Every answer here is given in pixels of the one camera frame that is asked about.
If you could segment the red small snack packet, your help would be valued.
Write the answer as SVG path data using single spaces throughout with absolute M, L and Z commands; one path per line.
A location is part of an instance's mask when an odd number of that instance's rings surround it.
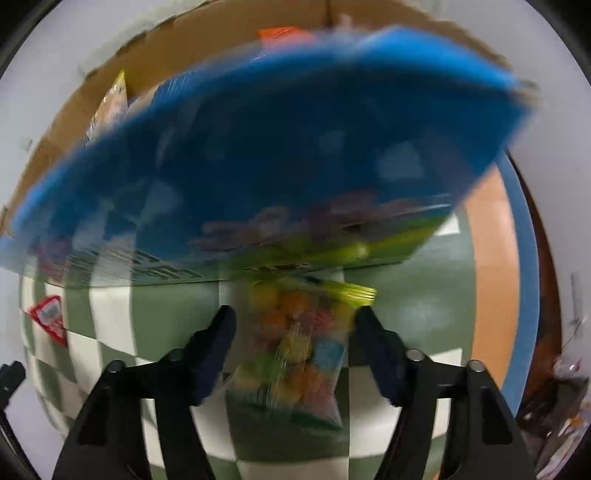
M 67 347 L 61 297 L 50 295 L 27 310 L 28 315 L 59 345 Z

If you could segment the colourful candy ball bag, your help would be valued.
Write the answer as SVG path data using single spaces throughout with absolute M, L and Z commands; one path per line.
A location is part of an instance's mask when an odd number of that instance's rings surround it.
M 335 398 L 356 311 L 377 291 L 315 277 L 249 286 L 249 354 L 229 396 L 256 412 L 315 429 L 342 427 Z

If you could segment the yellow egg cake bag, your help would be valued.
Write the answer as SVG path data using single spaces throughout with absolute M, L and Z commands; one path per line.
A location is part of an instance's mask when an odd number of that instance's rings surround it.
M 84 144 L 94 142 L 107 132 L 124 117 L 127 109 L 125 71 L 121 70 L 92 116 L 85 131 Z

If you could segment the orange chip bag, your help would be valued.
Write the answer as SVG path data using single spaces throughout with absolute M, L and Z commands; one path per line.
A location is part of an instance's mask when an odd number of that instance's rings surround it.
M 259 29 L 257 35 L 264 48 L 287 48 L 318 42 L 315 34 L 294 26 Z

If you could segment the blue bed sheet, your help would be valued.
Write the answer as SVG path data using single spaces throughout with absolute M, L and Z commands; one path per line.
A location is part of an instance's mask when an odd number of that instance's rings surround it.
M 539 258 L 535 229 L 518 172 L 508 152 L 497 160 L 511 207 L 519 259 L 519 309 L 517 332 L 509 368 L 502 387 L 516 416 L 532 364 L 540 317 Z

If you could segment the green white checkered blanket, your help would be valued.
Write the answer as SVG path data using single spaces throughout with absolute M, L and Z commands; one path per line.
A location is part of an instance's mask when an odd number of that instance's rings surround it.
M 470 200 L 400 265 L 332 270 L 376 291 L 383 326 L 433 360 L 482 360 L 510 406 L 524 380 L 510 363 L 521 303 L 514 215 Z M 19 282 L 28 377 L 66 435 L 113 360 L 149 364 L 184 346 L 224 304 L 238 331 L 211 394 L 191 411 L 220 479 L 368 479 L 399 411 L 377 389 L 351 307 L 303 283 L 208 282 L 64 289 Z

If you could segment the cardboard milk box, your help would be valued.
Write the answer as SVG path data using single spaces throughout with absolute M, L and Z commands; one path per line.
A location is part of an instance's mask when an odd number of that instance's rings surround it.
M 259 29 L 318 42 L 264 48 Z M 124 70 L 128 109 L 86 128 Z M 68 286 L 401 262 L 534 109 L 488 45 L 403 1 L 211 1 L 135 36 L 40 139 L 1 264 Z

